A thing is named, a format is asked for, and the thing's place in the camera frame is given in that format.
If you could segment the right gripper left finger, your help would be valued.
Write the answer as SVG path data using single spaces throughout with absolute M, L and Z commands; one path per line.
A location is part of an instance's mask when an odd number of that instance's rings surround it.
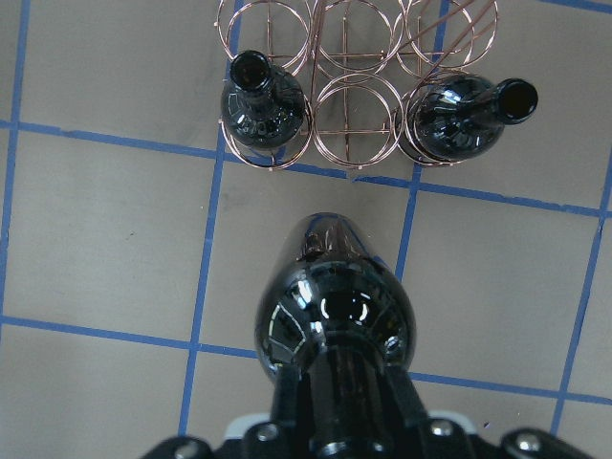
M 311 424 L 310 379 L 295 365 L 277 367 L 270 419 L 278 426 L 297 430 Z

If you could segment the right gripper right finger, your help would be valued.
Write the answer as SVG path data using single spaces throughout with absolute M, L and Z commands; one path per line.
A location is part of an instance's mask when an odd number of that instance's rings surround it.
M 399 365 L 387 365 L 384 379 L 390 390 L 393 406 L 404 428 L 412 428 L 428 419 L 428 413 L 408 371 Z

